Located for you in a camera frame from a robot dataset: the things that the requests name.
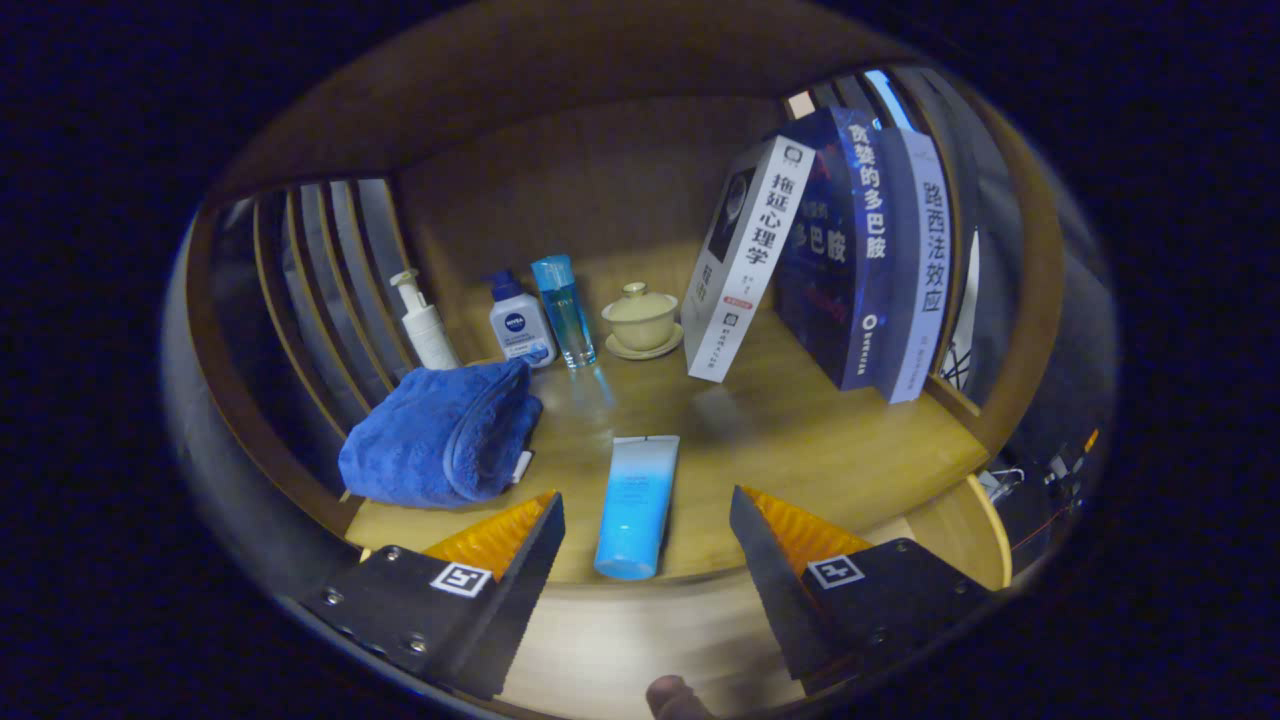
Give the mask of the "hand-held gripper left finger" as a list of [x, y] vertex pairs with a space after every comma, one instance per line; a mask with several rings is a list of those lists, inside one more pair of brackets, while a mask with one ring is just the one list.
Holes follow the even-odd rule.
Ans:
[[500, 694], [564, 538], [549, 491], [424, 552], [374, 550], [301, 600], [351, 644], [425, 682]]

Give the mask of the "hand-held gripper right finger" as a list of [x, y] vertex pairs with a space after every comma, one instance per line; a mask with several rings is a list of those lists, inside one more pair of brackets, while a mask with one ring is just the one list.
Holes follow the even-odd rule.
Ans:
[[872, 543], [746, 486], [733, 491], [730, 525], [786, 667], [809, 696], [882, 683], [993, 597], [914, 539]]

